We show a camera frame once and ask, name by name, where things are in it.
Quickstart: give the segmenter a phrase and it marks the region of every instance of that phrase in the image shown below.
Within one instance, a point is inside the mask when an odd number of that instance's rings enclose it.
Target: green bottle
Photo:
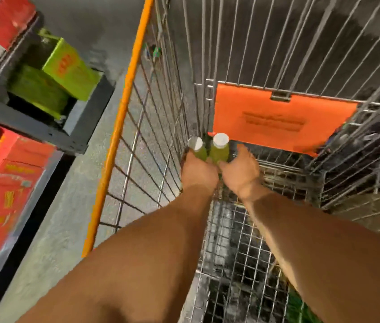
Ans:
[[[203,145],[202,138],[200,137],[191,137],[187,142],[187,146],[190,147],[197,158],[200,158],[202,161],[206,161],[208,154],[206,152],[206,147]]]
[[[218,133],[211,142],[209,157],[216,164],[218,161],[227,162],[229,159],[229,136],[225,133]]]

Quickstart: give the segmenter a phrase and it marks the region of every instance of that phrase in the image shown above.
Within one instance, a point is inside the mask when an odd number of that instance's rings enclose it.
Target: shopping cart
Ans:
[[[274,191],[380,231],[380,0],[145,0],[83,256],[180,193],[181,156],[212,131],[220,83],[358,104],[316,157],[248,147]],[[180,320],[289,320],[274,265],[221,186]]]

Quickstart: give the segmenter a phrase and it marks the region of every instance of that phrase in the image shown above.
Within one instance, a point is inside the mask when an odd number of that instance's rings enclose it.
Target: orange handle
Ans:
[[[136,33],[135,43],[133,44],[132,57],[130,59],[130,64],[126,74],[123,95],[121,97],[120,105],[118,108],[117,118],[115,119],[111,144],[109,146],[108,154],[106,155],[106,162],[101,172],[99,186],[97,187],[96,203],[92,209],[91,221],[88,225],[88,232],[86,234],[86,239],[82,250],[82,257],[87,256],[92,251],[94,242],[96,240],[97,229],[100,224],[100,217],[103,211],[103,206],[105,204],[109,182],[111,180],[112,169],[114,168],[115,157],[117,156],[118,144],[123,132],[124,119],[127,114],[130,96],[133,89],[133,81],[136,76],[136,70],[139,64],[139,56],[143,46],[146,27],[148,26],[148,22],[151,17],[151,9],[153,4],[154,0],[145,0],[143,6],[142,15],[139,21],[139,27]]]

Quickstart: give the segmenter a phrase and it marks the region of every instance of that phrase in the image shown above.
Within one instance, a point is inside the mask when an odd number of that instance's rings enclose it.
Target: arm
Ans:
[[[215,166],[189,153],[182,194],[102,243],[19,323],[176,322],[217,183]]]
[[[284,274],[324,323],[380,322],[379,233],[263,187],[243,145],[220,167]]]

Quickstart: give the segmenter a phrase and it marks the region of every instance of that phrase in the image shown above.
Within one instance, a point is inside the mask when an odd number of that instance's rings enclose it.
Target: person's left arm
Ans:
[[[120,229],[18,322],[177,322],[217,183],[216,167],[188,153],[180,196]]]

